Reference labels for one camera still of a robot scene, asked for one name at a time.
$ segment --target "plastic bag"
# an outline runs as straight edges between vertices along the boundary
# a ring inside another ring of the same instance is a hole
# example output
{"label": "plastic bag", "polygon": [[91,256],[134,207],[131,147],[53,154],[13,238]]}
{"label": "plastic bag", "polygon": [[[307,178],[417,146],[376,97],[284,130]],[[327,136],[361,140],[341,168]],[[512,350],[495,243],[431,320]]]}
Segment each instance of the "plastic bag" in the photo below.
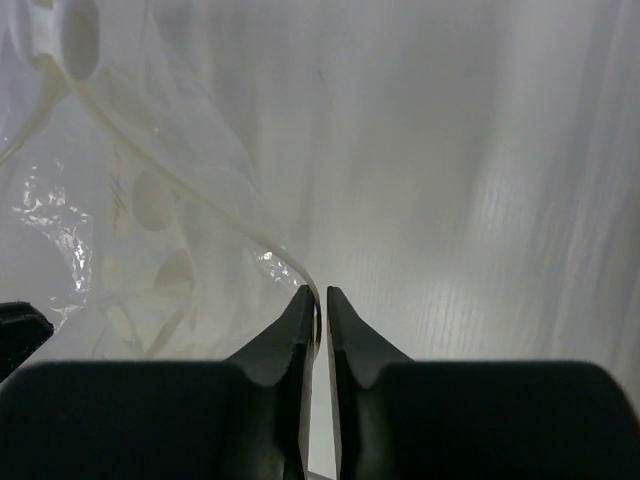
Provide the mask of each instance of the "plastic bag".
{"label": "plastic bag", "polygon": [[[313,285],[246,151],[163,43],[153,2],[16,6],[0,58],[0,300],[53,321],[32,358],[232,354]],[[49,43],[31,27],[25,47],[25,16]]]}

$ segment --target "white plastic clip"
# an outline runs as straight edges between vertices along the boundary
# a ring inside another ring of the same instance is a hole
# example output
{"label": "white plastic clip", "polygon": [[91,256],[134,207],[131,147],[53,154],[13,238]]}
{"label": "white plastic clip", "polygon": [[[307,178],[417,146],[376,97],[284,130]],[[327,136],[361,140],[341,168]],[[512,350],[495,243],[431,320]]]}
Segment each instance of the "white plastic clip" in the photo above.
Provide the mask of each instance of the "white plastic clip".
{"label": "white plastic clip", "polygon": [[23,61],[51,55],[64,74],[86,80],[100,57],[100,21],[94,0],[15,0],[9,23],[11,41]]}

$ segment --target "black object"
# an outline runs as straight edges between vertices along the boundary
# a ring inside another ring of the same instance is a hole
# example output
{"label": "black object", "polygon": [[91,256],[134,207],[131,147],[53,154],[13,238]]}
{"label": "black object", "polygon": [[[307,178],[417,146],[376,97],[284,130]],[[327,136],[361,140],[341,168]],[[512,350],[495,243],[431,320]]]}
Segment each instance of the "black object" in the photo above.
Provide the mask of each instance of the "black object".
{"label": "black object", "polygon": [[314,299],[224,362],[60,363],[0,395],[0,478],[305,478]]}
{"label": "black object", "polygon": [[640,478],[640,430],[604,370],[412,362],[340,289],[327,306],[341,480]]}
{"label": "black object", "polygon": [[[601,369],[413,362],[327,295],[341,480],[640,478],[640,430]],[[0,395],[1,478],[302,479],[315,357],[307,287],[225,362],[63,363]]]}
{"label": "black object", "polygon": [[0,304],[0,382],[51,335],[53,325],[30,304]]}

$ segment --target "ziplock bag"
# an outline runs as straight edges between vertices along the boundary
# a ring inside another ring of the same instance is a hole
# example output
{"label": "ziplock bag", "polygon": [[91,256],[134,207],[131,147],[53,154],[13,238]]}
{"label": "ziplock bag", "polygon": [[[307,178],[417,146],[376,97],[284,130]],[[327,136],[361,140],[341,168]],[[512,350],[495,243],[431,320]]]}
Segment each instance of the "ziplock bag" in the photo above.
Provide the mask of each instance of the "ziplock bag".
{"label": "ziplock bag", "polygon": [[153,2],[2,8],[0,300],[54,323],[33,359],[224,358],[317,300]]}

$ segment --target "white surface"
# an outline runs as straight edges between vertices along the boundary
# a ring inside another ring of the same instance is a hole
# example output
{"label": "white surface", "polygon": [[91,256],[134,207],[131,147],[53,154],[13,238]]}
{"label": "white surface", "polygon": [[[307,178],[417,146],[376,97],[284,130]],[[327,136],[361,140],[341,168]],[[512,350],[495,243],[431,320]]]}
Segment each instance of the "white surface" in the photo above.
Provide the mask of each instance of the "white surface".
{"label": "white surface", "polygon": [[[640,4],[206,3],[164,26],[321,288],[416,358],[589,359],[640,400]],[[330,409],[324,354],[324,475]]]}

